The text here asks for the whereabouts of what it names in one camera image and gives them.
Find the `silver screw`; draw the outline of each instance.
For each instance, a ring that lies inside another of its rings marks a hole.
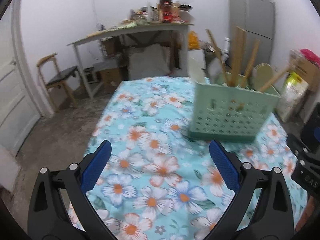
[[[72,171],[76,170],[77,168],[78,168],[78,164],[76,164],[76,163],[72,163],[69,166],[69,169],[72,170]]]
[[[252,165],[250,163],[244,163],[243,167],[247,170],[250,170],[252,168]]]
[[[273,170],[274,170],[275,173],[280,173],[281,172],[281,169],[278,168],[278,167],[275,167]]]
[[[45,174],[47,172],[47,170],[48,169],[46,167],[43,167],[43,168],[41,168],[40,173]]]

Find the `green plastic basket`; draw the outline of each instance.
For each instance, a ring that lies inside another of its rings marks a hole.
[[[195,82],[189,137],[200,140],[254,141],[280,98],[270,87],[265,93]]]

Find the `chair backrest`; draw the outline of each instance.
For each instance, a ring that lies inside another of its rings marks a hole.
[[[39,76],[41,77],[44,85],[46,85],[46,82],[45,82],[44,77],[42,75],[41,68],[46,62],[53,61],[54,67],[57,70],[57,74],[60,72],[58,64],[57,64],[57,59],[55,58],[56,55],[57,55],[57,52],[55,52],[53,54],[50,54],[48,56],[45,56],[45,57],[39,59],[38,62],[37,62],[36,66],[38,68],[38,73],[39,73]]]

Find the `black chair seat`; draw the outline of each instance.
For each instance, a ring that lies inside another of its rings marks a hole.
[[[75,71],[77,71],[77,66],[73,66],[73,67],[67,68],[63,71],[60,71],[56,76],[54,76],[52,79],[50,79],[50,81],[47,83],[47,86],[50,86],[52,84],[58,83],[63,80],[66,80],[70,76],[74,76]]]

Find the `concrete floor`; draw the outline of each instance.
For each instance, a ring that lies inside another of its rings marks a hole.
[[[61,111],[51,119],[40,119],[17,155],[21,165],[12,199],[6,203],[14,219],[27,231],[29,202],[36,177],[42,167],[61,170],[70,163],[80,162],[103,109],[112,94],[99,91],[93,100],[81,89],[75,91],[78,109],[66,100]],[[66,206],[69,199],[62,192]]]

